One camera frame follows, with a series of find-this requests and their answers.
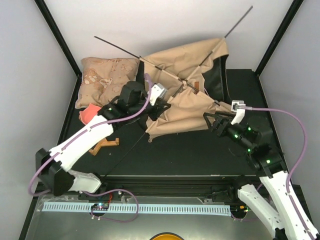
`beige fabric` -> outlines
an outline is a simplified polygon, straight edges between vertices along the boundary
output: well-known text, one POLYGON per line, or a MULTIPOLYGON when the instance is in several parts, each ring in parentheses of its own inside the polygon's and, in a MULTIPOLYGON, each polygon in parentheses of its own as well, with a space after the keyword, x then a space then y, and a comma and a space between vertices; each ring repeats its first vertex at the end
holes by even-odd
POLYGON ((123 85, 134 80, 138 70, 138 59, 102 59, 87 57, 83 65, 82 83, 75 108, 86 108, 89 104, 104 106, 121 92, 123 85))
MULTIPOLYGON (((197 66, 205 59, 205 57, 215 48, 219 41, 220 38, 198 41, 156 52, 144 57, 144 59, 183 80, 186 79, 197 68, 197 66)), ((188 83, 194 86, 195 82, 199 82, 199 90, 204 92, 205 79, 202 76, 202 73, 207 72, 213 67, 214 59, 224 55, 228 55, 228 48, 225 41, 214 53, 211 54, 210 57, 208 57, 208 59, 195 72, 188 83)), ((168 100, 169 97, 172 96, 182 84, 180 81, 173 79, 172 77, 148 64, 144 64, 144 72, 151 76, 151 79, 154 83, 161 83, 168 89, 168 92, 165 95, 165 100, 168 100)))
POLYGON ((190 87, 178 93, 174 98, 171 96, 167 102, 171 104, 171 107, 164 111, 156 121, 150 118, 146 121, 146 133, 150 135, 150 139, 166 134, 208 129, 203 117, 205 112, 214 114, 216 111, 231 111, 230 105, 220 102, 218 106, 203 92, 194 94, 194 90, 190 87))
POLYGON ((152 81, 161 83, 168 89, 165 100, 171 104, 171 107, 162 113, 156 121, 148 118, 146 132, 150 135, 151 140, 166 134, 205 130, 208 128, 203 117, 205 112, 214 114, 216 111, 231 111, 230 105, 220 102, 220 106, 218 106, 212 98, 204 93, 205 79, 202 76, 202 73, 213 67, 214 59, 228 54, 226 42, 223 41, 201 67, 196 69, 219 41, 218 38, 199 41, 145 57, 156 66, 177 75, 182 80, 194 72, 188 83, 195 86, 195 82, 199 82, 200 90, 195 94, 192 88, 186 86, 185 81, 181 83, 148 64, 144 65, 144 72, 150 74, 152 81), (172 97, 182 84, 184 85, 183 91, 172 97))

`black mat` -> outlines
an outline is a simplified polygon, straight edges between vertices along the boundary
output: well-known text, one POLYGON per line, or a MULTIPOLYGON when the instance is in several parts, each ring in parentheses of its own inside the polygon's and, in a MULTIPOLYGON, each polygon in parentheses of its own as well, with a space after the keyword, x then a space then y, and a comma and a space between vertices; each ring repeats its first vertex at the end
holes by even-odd
MULTIPOLYGON (((247 106, 265 107, 259 79, 250 69, 227 70, 227 81, 233 100, 244 100, 247 106)), ((253 114, 267 117, 265 112, 247 111, 242 122, 253 114)), ((79 110, 75 110, 67 137, 82 127, 79 110)), ((100 175, 254 175, 241 148, 207 130, 160 136, 152 143, 145 134, 123 158, 143 134, 137 123, 126 125, 107 138, 119 138, 119 146, 103 147, 96 156, 87 152, 72 169, 100 175)))

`yellow circular object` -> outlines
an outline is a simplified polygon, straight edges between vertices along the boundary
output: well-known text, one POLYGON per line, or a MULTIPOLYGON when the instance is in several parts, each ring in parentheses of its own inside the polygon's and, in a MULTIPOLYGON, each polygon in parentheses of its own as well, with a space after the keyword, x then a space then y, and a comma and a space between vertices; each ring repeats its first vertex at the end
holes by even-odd
POLYGON ((153 236, 150 240, 184 240, 182 237, 171 232, 163 232, 153 236))

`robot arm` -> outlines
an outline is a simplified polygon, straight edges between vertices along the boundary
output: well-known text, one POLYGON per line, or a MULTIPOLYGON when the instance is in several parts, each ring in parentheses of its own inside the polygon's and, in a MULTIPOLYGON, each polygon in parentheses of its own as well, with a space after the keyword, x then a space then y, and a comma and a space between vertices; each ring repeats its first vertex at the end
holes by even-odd
MULTIPOLYGON (((236 105, 245 106, 243 101, 234 101, 232 103, 234 112, 237 112, 236 105)), ((208 124, 209 130, 216 131, 219 137, 227 136, 245 148, 248 164, 269 192, 277 211, 264 200, 245 177, 238 178, 234 183, 236 196, 256 214, 273 238, 277 240, 320 239, 319 232, 307 217, 291 184, 289 185, 290 193, 287 192, 288 172, 280 152, 270 145, 271 128, 261 124, 261 119, 251 121, 247 126, 240 125, 245 110, 239 110, 241 111, 237 112, 234 119, 209 113, 203 116, 207 124, 209 123, 207 116, 215 118, 213 124, 208 124), (306 224, 302 223, 299 214, 306 224)))
POLYGON ((162 85, 155 84, 150 89, 146 100, 147 93, 144 91, 144 86, 139 82, 129 81, 123 86, 120 95, 102 107, 97 115, 77 133, 49 151, 42 148, 36 153, 37 170, 53 158, 38 177, 55 196, 68 191, 89 193, 97 191, 101 185, 99 176, 74 171, 73 165, 100 140, 110 136, 121 126, 137 120, 140 113, 148 114, 151 119, 157 118, 170 107, 161 100, 166 91, 162 85))

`beige patterned pillow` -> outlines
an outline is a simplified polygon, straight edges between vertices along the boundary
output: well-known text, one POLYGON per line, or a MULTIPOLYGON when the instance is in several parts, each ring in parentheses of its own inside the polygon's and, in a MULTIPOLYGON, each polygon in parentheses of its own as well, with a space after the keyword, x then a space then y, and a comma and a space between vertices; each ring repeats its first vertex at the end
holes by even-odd
POLYGON ((138 71, 138 59, 102 59, 87 57, 83 65, 82 83, 75 108, 86 108, 89 104, 104 106, 121 92, 123 85, 132 81, 138 71))

